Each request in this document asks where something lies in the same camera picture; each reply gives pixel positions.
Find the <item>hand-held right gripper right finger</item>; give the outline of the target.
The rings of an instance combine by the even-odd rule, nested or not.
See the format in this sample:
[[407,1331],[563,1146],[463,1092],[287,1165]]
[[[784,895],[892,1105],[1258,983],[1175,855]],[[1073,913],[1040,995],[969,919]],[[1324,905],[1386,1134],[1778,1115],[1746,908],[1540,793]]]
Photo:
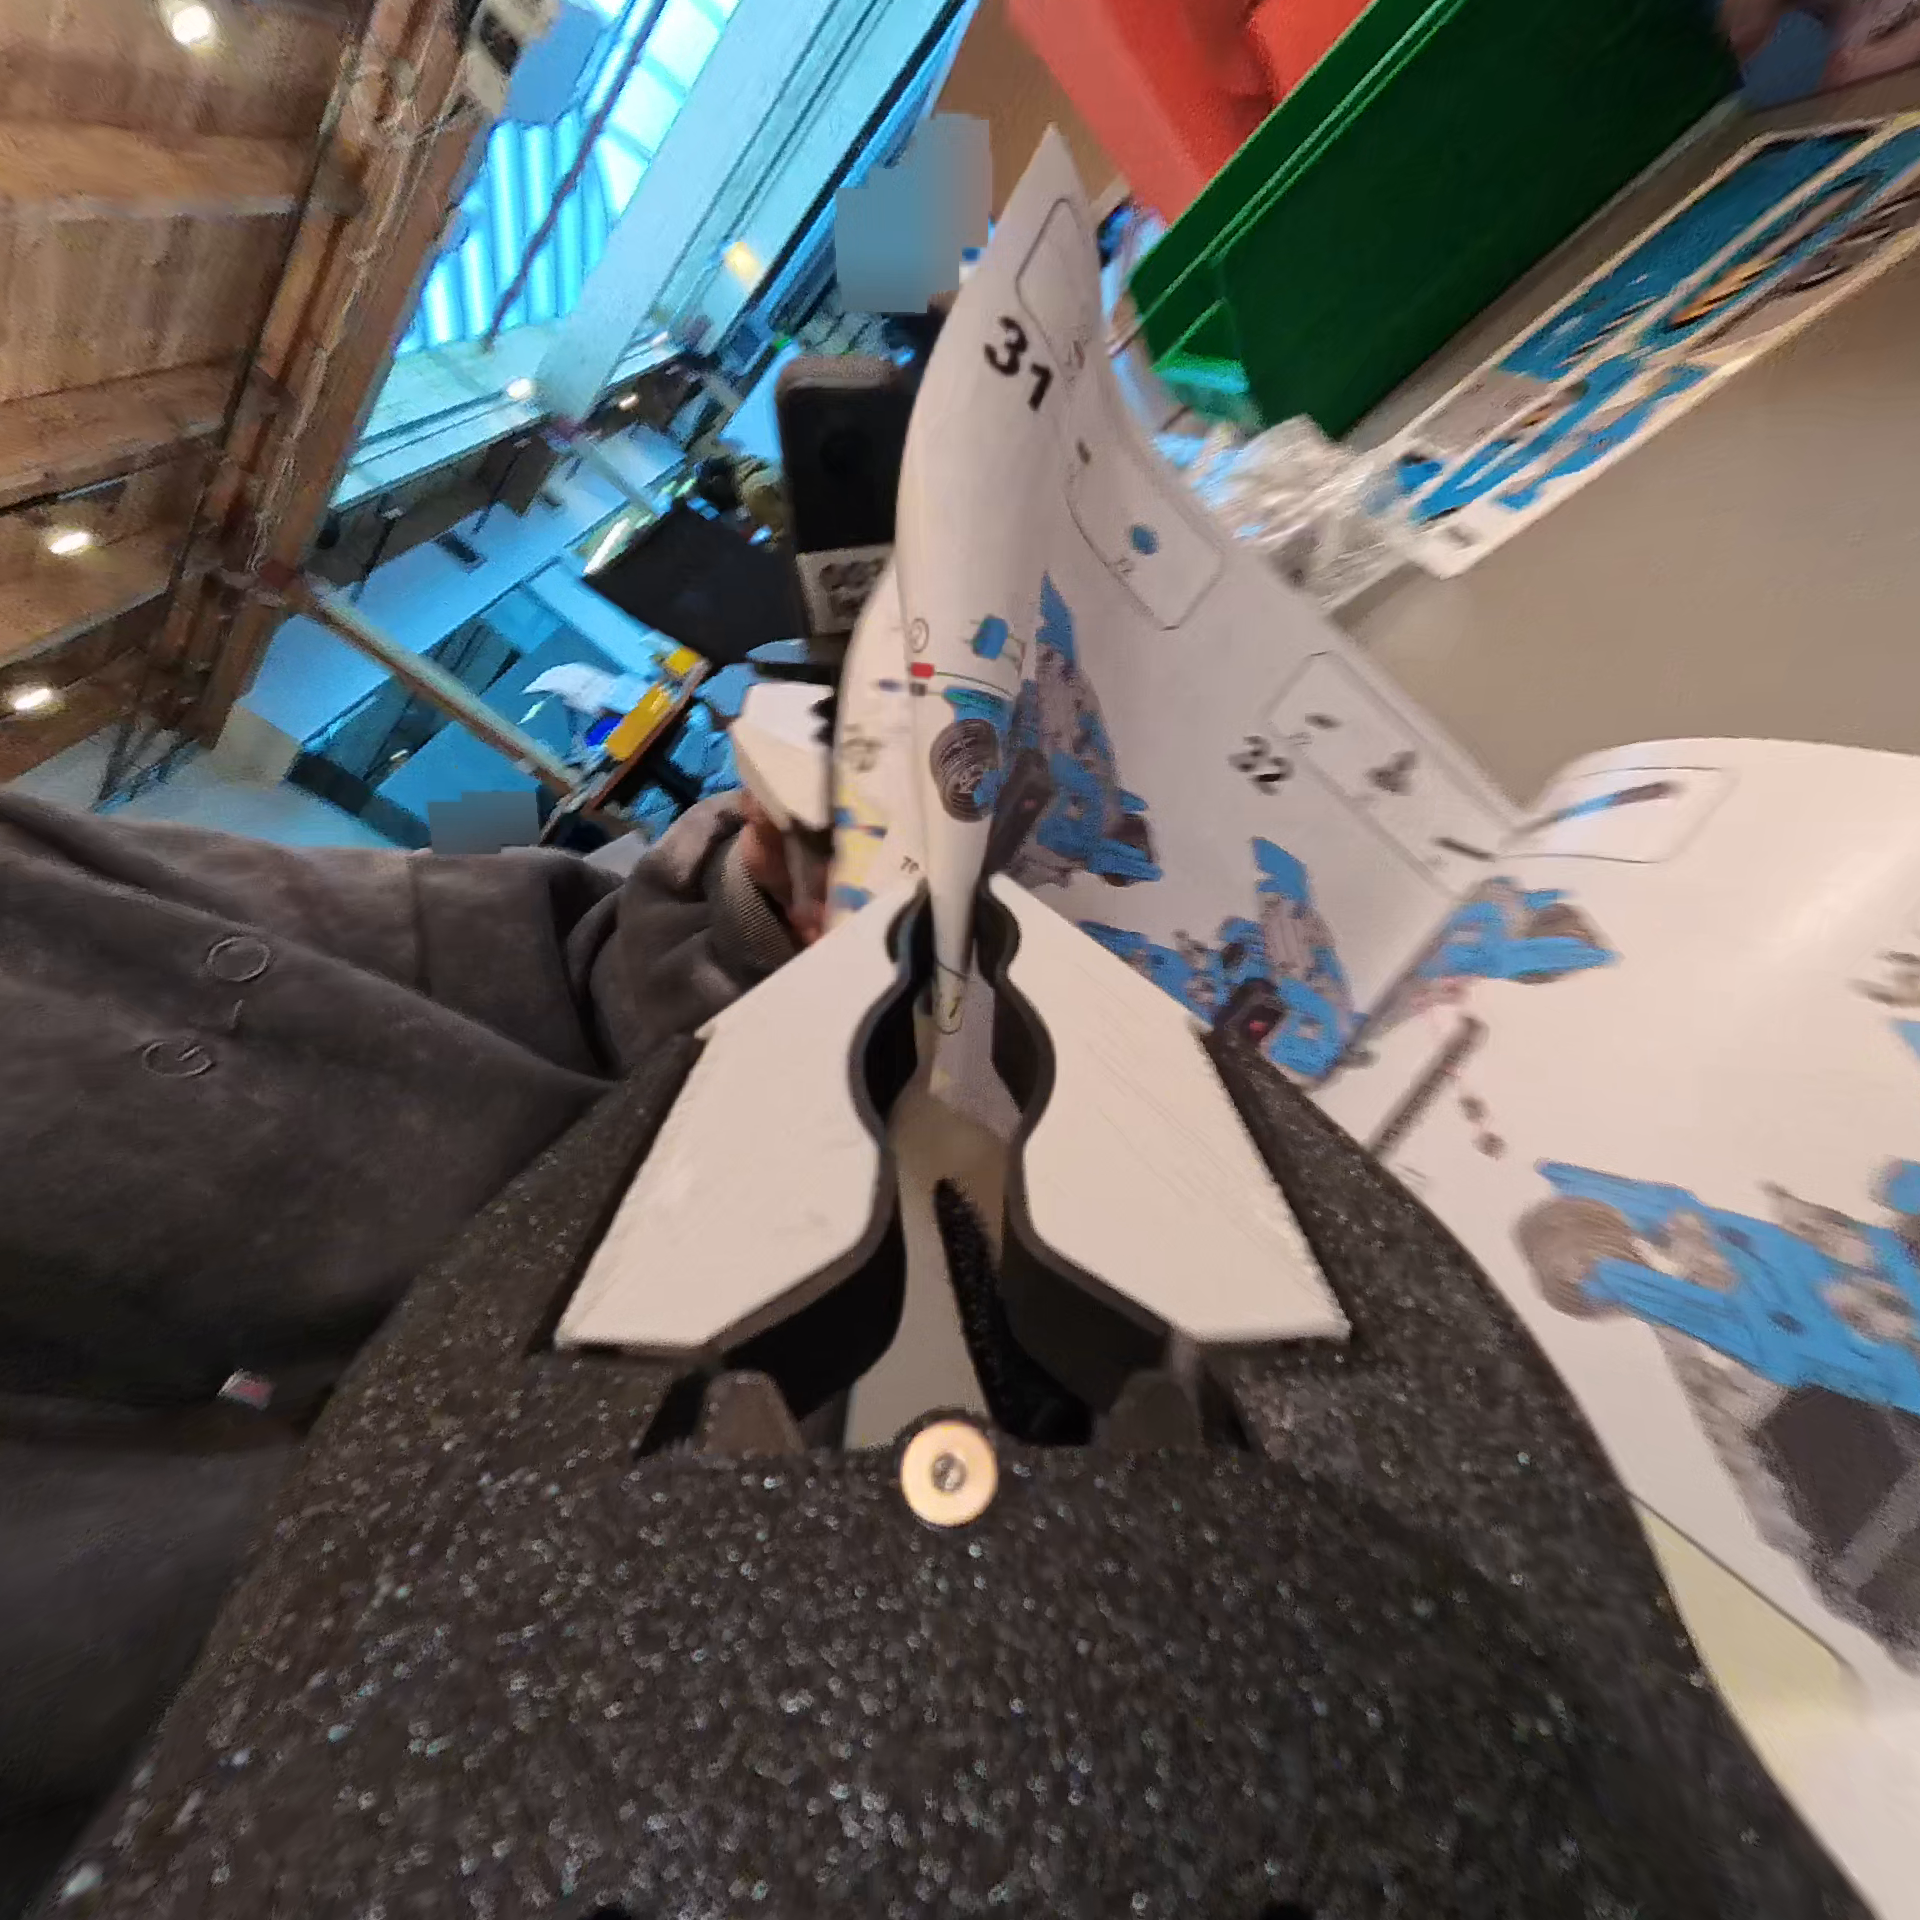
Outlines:
[[1205,1402],[1229,1359],[1351,1337],[1194,1014],[1004,875],[981,977],[1016,1105],[1000,1295],[1027,1358],[1105,1417],[1143,1375]]

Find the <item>clear bubble wrap bag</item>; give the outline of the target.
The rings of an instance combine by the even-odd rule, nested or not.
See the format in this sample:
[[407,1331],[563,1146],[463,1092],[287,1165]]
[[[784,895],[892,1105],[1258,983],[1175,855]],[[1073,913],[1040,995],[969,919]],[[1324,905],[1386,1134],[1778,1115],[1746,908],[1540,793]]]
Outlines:
[[1256,435],[1179,417],[1153,444],[1235,541],[1324,612],[1419,567],[1384,451],[1330,441],[1303,417]]

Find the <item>blue sticker sheet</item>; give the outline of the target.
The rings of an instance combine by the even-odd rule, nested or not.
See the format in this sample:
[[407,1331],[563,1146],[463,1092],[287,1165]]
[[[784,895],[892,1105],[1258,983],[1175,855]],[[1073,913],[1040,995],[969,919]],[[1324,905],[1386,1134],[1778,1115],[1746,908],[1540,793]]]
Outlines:
[[1919,117],[1762,135],[1410,420],[1365,499],[1455,579],[1915,252]]

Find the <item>green plastic bin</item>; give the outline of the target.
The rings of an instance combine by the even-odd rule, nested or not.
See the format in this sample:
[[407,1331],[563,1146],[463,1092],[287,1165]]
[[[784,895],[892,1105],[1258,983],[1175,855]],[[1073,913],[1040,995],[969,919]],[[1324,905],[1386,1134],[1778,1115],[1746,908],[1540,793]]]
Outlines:
[[1712,4],[1369,4],[1139,260],[1153,370],[1338,439],[1736,89]]

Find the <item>person's left forearm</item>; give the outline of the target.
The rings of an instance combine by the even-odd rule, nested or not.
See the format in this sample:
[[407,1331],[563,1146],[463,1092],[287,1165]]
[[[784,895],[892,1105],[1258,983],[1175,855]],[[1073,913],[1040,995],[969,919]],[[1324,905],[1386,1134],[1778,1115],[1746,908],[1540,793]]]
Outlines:
[[743,798],[698,802],[653,844],[626,836],[578,862],[593,905],[568,965],[620,1073],[692,1037],[802,951],[745,873]]

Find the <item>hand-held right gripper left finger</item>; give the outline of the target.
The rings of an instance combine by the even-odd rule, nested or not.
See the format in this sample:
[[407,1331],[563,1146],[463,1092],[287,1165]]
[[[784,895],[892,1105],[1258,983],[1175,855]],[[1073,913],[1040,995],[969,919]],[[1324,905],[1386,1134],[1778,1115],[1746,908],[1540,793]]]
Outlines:
[[709,1022],[555,1329],[675,1382],[843,1402],[906,1303],[890,1117],[919,1067],[925,887],[908,881]]

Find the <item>person's left hand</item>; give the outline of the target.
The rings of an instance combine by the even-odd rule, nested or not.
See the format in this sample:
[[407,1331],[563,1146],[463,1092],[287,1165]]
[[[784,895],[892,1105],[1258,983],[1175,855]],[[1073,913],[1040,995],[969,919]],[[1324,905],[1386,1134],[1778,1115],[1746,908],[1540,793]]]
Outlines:
[[772,903],[794,942],[804,949],[826,934],[826,855],[794,826],[781,826],[752,793],[741,801],[743,871]]

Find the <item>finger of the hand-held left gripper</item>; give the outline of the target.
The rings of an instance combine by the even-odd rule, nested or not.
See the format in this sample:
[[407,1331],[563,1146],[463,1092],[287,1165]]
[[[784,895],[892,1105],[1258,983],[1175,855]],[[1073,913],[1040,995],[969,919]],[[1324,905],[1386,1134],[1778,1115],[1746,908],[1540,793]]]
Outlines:
[[807,682],[756,682],[729,726],[737,773],[781,833],[833,828],[837,694]]

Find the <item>small blue leaflet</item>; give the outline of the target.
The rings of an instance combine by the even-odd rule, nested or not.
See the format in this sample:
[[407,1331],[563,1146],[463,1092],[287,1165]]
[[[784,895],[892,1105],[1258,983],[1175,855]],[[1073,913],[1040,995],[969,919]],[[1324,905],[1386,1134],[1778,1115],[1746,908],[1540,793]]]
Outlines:
[[1252,1348],[1159,1278],[1146,1181],[1197,1155],[1173,1045],[1249,1046],[1457,1237],[1639,1508],[1855,1678],[1792,1797],[1915,1916],[1915,757],[1669,738],[1527,804],[1208,511],[1103,353],[1044,132],[931,356],[896,575],[850,661],[845,916],[929,882],[946,1063],[979,1079],[988,908],[1021,1006],[1175,1142],[1044,1097],[1016,1221],[1151,1337]]

